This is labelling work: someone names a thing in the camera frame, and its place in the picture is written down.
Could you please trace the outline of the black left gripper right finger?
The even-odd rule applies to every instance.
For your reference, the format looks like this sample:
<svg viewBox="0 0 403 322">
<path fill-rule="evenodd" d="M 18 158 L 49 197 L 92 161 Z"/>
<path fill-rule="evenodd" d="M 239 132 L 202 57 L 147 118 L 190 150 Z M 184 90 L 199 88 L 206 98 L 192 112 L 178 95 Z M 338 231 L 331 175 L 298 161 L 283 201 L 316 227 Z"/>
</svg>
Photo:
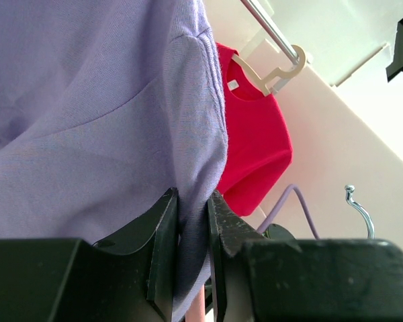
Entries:
<svg viewBox="0 0 403 322">
<path fill-rule="evenodd" d="M 208 199 L 217 321 L 403 321 L 403 251 L 382 239 L 274 241 Z"/>
</svg>

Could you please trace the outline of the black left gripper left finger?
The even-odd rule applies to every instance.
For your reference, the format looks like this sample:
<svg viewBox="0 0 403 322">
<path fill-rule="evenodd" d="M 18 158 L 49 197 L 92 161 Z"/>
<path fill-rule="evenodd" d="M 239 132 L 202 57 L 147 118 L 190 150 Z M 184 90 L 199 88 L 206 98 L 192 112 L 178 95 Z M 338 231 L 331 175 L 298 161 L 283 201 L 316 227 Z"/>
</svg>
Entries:
<svg viewBox="0 0 403 322">
<path fill-rule="evenodd" d="M 178 194 L 89 244 L 0 239 L 0 321 L 170 321 Z"/>
</svg>

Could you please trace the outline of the purple t shirt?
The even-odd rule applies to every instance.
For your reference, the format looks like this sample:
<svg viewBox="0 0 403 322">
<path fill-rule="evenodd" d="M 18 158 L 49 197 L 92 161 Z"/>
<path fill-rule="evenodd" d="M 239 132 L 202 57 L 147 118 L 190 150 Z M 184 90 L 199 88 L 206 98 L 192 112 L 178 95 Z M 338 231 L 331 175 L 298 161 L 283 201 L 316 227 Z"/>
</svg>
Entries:
<svg viewBox="0 0 403 322">
<path fill-rule="evenodd" d="M 179 321 L 227 146 L 201 1 L 0 1 L 0 238 L 96 242 L 175 187 Z"/>
</svg>

